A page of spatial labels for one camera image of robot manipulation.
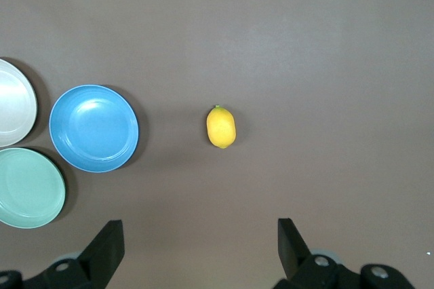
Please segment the screw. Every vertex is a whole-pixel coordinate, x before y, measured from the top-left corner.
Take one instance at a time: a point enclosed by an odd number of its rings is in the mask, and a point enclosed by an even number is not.
[[[384,270],[382,267],[372,267],[371,272],[376,277],[380,277],[382,279],[386,279],[387,277],[389,277],[389,274],[387,274],[386,270]]]
[[[69,264],[68,264],[68,262],[65,262],[65,263],[61,263],[61,264],[59,264],[57,267],[56,267],[56,271],[57,272],[61,272],[61,271],[64,271],[64,270],[66,270],[66,269],[68,269],[69,268]]]
[[[315,263],[317,263],[317,265],[319,265],[320,267],[328,267],[329,266],[328,259],[326,259],[324,256],[315,257]]]
[[[9,281],[9,277],[7,275],[2,275],[0,277],[0,284],[5,284],[8,281]]]

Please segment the lemon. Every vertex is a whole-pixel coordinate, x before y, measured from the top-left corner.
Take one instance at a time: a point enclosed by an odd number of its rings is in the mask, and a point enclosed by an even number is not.
[[[235,141],[235,120],[231,112],[216,105],[206,118],[208,138],[213,145],[225,149]]]

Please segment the plate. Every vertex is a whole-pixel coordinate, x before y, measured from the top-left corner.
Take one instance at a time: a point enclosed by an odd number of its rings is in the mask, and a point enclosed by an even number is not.
[[[0,147],[22,140],[36,120],[35,91],[14,65],[0,60]]]
[[[138,122],[117,92],[101,85],[80,85],[54,104],[50,136],[72,166],[86,172],[109,172],[136,150]]]
[[[0,221],[37,228],[54,220],[65,201],[59,169],[46,156],[24,148],[0,151]]]

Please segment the white plate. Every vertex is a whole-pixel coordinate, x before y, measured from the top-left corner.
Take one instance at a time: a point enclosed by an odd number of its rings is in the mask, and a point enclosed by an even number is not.
[[[0,59],[0,147],[22,140],[36,120],[37,101],[28,79]]]

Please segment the brown table surface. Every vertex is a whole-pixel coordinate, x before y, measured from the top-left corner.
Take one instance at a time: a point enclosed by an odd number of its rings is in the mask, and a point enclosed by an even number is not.
[[[68,189],[52,223],[0,224],[0,269],[33,276],[121,219],[108,288],[271,288],[290,217],[349,269],[384,263],[432,288],[433,3],[0,0],[0,57],[39,105],[13,147],[53,159]],[[133,157],[103,174],[66,163],[48,131],[59,96],[89,83],[140,124]],[[206,136],[215,104],[237,125],[225,150]]]

